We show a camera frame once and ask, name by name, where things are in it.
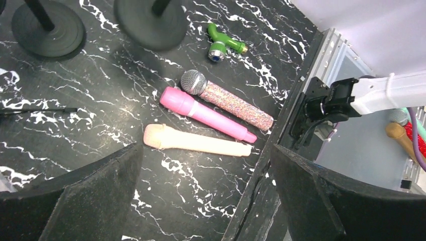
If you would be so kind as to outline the tall black tripod stand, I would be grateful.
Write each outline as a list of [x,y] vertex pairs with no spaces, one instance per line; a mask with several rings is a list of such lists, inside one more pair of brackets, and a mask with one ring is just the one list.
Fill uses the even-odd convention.
[[23,109],[12,109],[12,108],[1,108],[1,116],[15,115],[20,113],[32,113],[32,112],[62,112],[72,113],[78,112],[78,108],[65,107],[65,108],[23,108]]

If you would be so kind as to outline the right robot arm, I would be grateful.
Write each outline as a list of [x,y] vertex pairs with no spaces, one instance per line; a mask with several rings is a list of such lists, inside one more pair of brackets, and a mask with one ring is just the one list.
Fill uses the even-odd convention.
[[316,127],[324,122],[345,122],[353,117],[403,107],[425,105],[425,71],[381,78],[348,78],[331,86],[314,77],[310,89],[301,93],[290,135],[294,148],[308,146]]

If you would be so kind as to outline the black round-base clip stand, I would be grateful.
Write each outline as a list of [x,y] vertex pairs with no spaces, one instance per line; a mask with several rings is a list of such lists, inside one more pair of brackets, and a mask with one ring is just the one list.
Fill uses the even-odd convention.
[[114,1],[120,30],[152,51],[168,51],[185,38],[188,21],[181,1]]

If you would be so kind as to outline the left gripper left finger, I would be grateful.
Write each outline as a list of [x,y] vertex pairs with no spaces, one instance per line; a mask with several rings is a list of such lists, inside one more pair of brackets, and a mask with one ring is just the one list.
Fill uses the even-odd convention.
[[1,240],[120,240],[143,160],[139,143],[1,193]]

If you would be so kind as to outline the pink microphone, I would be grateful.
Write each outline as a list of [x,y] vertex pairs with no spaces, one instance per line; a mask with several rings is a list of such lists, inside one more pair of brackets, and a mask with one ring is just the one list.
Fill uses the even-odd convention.
[[257,136],[249,132],[246,127],[199,103],[179,89],[165,88],[160,103],[172,112],[191,117],[239,141],[254,143],[257,140]]

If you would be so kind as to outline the rhinestone glitter microphone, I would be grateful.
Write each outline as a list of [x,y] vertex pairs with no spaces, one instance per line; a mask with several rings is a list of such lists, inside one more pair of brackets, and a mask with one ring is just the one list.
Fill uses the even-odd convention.
[[269,130],[273,125],[272,116],[207,80],[197,70],[184,72],[180,85],[188,94],[197,95],[263,131]]

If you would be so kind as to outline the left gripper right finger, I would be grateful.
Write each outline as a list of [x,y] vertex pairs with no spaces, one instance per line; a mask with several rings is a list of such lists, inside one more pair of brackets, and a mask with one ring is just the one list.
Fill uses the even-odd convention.
[[425,196],[358,181],[280,145],[270,162],[293,240],[425,240]]

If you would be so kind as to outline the black round-base shock-mount stand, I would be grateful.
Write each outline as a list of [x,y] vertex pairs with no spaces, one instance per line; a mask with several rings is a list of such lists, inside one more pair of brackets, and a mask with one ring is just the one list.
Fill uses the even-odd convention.
[[25,1],[14,12],[11,28],[20,47],[43,59],[71,58],[86,41],[81,18],[57,1]]

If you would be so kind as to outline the peach microphone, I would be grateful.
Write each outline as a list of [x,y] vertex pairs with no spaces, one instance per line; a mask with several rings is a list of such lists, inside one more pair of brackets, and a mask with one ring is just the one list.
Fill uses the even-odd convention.
[[252,150],[250,145],[182,132],[165,124],[147,125],[143,142],[157,149],[183,149],[235,157],[249,156]]

